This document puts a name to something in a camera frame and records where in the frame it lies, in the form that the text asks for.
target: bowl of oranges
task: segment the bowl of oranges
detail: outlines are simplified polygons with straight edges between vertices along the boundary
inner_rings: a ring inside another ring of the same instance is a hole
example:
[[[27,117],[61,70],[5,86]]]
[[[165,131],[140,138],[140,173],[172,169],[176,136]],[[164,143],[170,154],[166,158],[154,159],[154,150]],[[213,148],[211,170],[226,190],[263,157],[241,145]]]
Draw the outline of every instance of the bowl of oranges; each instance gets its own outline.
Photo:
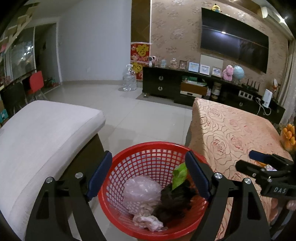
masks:
[[[288,124],[281,130],[281,145],[286,151],[292,152],[296,150],[295,144],[295,126]]]

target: baseboard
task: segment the baseboard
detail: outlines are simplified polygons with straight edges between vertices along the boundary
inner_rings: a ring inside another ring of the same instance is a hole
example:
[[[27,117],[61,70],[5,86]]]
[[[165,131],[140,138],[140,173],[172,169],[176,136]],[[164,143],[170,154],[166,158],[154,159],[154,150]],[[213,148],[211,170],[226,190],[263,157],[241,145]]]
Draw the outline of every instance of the baseboard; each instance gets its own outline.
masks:
[[[63,85],[67,84],[89,84],[89,85],[123,85],[122,80],[69,80],[63,81]]]

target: water bottle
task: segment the water bottle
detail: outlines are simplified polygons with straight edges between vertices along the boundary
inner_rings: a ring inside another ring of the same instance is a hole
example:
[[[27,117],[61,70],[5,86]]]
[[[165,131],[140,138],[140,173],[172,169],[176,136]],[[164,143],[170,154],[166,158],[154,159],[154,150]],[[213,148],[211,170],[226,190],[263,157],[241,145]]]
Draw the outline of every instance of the water bottle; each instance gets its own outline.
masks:
[[[123,90],[134,91],[137,88],[136,73],[133,70],[133,65],[128,64],[123,73]]]

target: tile floor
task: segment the tile floor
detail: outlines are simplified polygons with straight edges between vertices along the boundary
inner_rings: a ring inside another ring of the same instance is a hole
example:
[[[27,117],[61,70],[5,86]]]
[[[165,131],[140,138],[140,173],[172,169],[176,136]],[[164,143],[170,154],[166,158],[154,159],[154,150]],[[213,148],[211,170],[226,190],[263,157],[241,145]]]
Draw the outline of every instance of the tile floor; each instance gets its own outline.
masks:
[[[123,149],[150,141],[185,144],[192,119],[192,108],[173,104],[171,100],[143,98],[142,89],[123,92],[118,85],[64,84],[46,94],[50,101],[82,105],[102,110],[105,126],[99,137],[105,150],[113,155]],[[106,218],[97,201],[94,216],[108,241],[132,241]],[[76,230],[73,235],[79,238]]]

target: wall-mounted tv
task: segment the wall-mounted tv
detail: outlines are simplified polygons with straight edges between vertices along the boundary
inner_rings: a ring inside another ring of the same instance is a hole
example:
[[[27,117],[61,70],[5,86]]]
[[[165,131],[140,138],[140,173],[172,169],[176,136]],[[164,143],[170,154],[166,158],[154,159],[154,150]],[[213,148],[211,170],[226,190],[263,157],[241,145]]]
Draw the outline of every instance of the wall-mounted tv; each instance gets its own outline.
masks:
[[[202,8],[201,48],[227,55],[266,73],[268,36],[255,28],[206,8]]]

